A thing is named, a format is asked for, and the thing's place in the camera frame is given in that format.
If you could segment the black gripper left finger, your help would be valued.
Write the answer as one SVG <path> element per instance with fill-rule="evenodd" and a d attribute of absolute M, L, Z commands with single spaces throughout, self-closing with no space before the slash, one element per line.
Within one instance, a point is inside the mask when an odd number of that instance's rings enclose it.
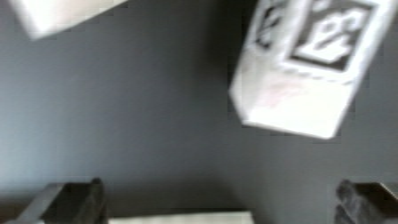
<path fill-rule="evenodd" d="M 48 184 L 16 222 L 17 224 L 108 224 L 101 179 Z"/>

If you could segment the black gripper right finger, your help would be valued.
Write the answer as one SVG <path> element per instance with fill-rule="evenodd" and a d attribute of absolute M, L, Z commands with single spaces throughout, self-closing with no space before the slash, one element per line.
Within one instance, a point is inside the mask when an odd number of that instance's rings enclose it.
<path fill-rule="evenodd" d="M 398 183 L 343 180 L 334 224 L 398 224 Z"/>

